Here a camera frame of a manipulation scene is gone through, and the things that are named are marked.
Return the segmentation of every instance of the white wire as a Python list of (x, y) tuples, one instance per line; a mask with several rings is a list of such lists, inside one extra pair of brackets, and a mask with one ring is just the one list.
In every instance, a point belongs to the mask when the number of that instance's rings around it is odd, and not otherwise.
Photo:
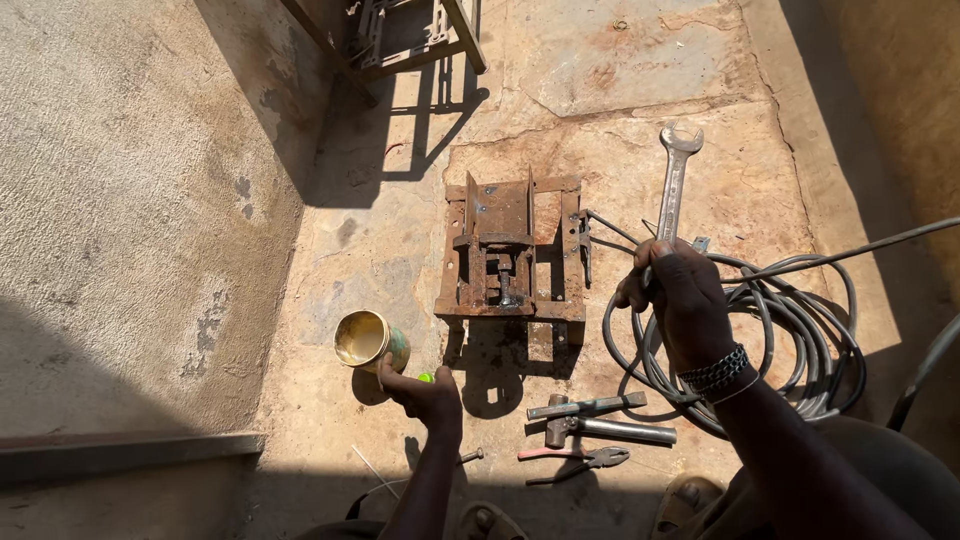
[(370, 493), (373, 493), (374, 491), (380, 489), (381, 487), (384, 487), (384, 486), (390, 487), (391, 484), (401, 483), (401, 482), (405, 482), (405, 481), (407, 481), (407, 480), (409, 480), (409, 479), (391, 480), (391, 481), (386, 482), (386, 483), (381, 483), (380, 485), (374, 487), (374, 489), (368, 491), (368, 492), (366, 493), (366, 495), (364, 495), (364, 497), (366, 497), (367, 495), (370, 495)]
[(367, 459), (366, 459), (365, 457), (363, 457), (362, 454), (360, 454), (360, 451), (359, 451), (359, 450), (357, 450), (357, 445), (351, 444), (350, 447), (353, 448), (353, 451), (356, 452), (357, 455), (360, 456), (360, 459), (363, 459), (363, 462), (367, 464), (367, 468), (369, 468), (371, 471), (373, 471), (373, 473), (376, 475), (376, 477), (380, 479), (381, 485), (386, 485), (386, 486), (387, 486), (387, 489), (389, 489), (390, 492), (394, 494), (394, 497), (396, 497), (396, 499), (399, 501), (399, 500), (400, 500), (400, 496), (396, 493), (396, 491), (394, 491), (394, 488), (390, 487), (390, 485), (389, 485), (389, 484), (392, 483), (392, 482), (388, 482), (387, 480), (383, 479), (383, 477), (380, 476), (380, 473), (377, 473), (377, 472), (376, 472), (376, 469), (373, 468), (373, 466), (370, 464), (370, 462), (367, 461)]

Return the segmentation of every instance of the hand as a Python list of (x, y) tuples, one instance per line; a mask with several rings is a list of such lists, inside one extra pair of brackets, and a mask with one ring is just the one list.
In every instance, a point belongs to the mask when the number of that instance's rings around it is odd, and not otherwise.
[(437, 368), (435, 382), (403, 377), (394, 371), (394, 355), (387, 353), (376, 370), (380, 388), (403, 405), (407, 416), (419, 418), (431, 434), (452, 435), (459, 446), (464, 431), (464, 407), (450, 368)]
[[(643, 290), (648, 265), (656, 279)], [(736, 348), (720, 272), (686, 242), (670, 246), (651, 238), (636, 248), (634, 269), (616, 287), (614, 304), (641, 313), (651, 302), (663, 346), (678, 373), (707, 367)]]

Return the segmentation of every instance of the hammer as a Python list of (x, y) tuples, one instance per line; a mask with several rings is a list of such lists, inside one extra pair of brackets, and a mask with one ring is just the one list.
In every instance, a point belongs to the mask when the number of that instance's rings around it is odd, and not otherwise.
[[(549, 403), (551, 405), (561, 405), (568, 401), (569, 398), (563, 394), (552, 394)], [(566, 434), (569, 432), (606, 435), (626, 441), (677, 444), (677, 431), (673, 428), (642, 426), (641, 424), (600, 420), (586, 416), (564, 416), (554, 418), (546, 423), (543, 445), (549, 448), (563, 448), (566, 443)]]

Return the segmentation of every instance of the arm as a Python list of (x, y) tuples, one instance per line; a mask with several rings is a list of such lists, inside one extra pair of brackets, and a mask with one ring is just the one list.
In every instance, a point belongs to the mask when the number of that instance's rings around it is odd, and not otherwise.
[[(657, 280), (642, 290), (648, 265)], [(735, 347), (719, 271), (682, 241), (640, 245), (615, 301), (637, 311), (653, 304), (677, 372), (707, 367)], [(766, 382), (751, 385), (755, 379), (747, 367), (714, 398), (714, 410), (779, 538), (929, 538)]]
[(377, 376), (383, 390), (402, 404), (411, 418), (427, 428), (426, 444), (417, 470), (407, 483), (400, 502), (380, 532), (381, 540), (441, 540), (446, 521), (453, 470), (460, 459), (463, 406), (450, 368), (437, 370), (436, 382), (403, 377), (394, 371), (393, 356), (380, 361)]

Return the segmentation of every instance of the paint can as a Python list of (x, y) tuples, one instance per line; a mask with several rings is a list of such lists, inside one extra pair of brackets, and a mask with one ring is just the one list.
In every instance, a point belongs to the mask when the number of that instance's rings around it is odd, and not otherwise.
[(410, 342), (402, 331), (390, 326), (376, 311), (360, 309), (340, 320), (333, 336), (340, 363), (376, 373), (376, 362), (394, 354), (394, 371), (400, 372), (410, 359)]

